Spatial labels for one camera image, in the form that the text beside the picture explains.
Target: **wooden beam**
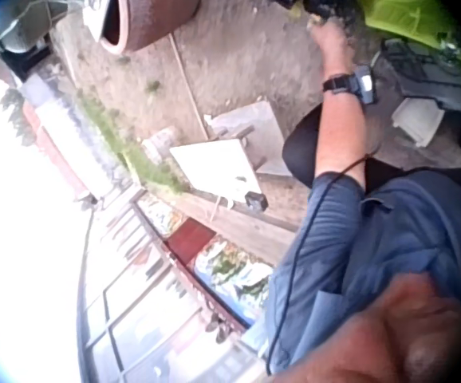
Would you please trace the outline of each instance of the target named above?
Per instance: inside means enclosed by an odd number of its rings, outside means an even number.
[[[173,195],[159,189],[153,194],[273,266],[283,258],[296,235],[292,231],[225,207],[220,207],[218,214],[210,221],[214,204],[190,193]]]

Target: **terracotta pot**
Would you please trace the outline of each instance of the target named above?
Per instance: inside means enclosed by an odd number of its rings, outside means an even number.
[[[112,0],[101,44],[122,54],[142,49],[190,20],[200,0]]]

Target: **jacket sleeve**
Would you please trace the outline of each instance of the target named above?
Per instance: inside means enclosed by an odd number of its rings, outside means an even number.
[[[329,172],[314,180],[307,215],[287,254],[270,277],[266,331],[271,343],[286,304],[294,255],[303,233],[308,231],[297,261],[286,321],[272,358],[271,369],[274,372],[290,365],[311,316],[317,292],[341,292],[349,247],[361,223],[362,187],[351,177],[341,177],[330,187],[317,216],[310,223],[321,195],[336,176],[337,173]]]

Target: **blue denim jacket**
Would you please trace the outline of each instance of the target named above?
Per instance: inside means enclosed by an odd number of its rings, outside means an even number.
[[[352,178],[340,178],[316,219],[308,220],[336,173],[313,182],[307,217],[270,278],[266,330],[271,342],[286,301],[294,252],[301,249],[286,321],[272,372],[286,369],[363,310],[395,274],[429,273],[441,294],[461,301],[461,187],[420,171],[391,180],[366,198]]]

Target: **wristwatch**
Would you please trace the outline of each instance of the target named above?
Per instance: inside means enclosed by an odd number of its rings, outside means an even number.
[[[338,74],[323,83],[323,92],[331,90],[333,94],[352,93],[360,96],[360,85],[354,74]]]
[[[333,94],[351,93],[358,97],[362,104],[376,102],[376,90],[368,66],[357,66],[353,74],[338,74],[323,83],[323,92],[331,90]]]

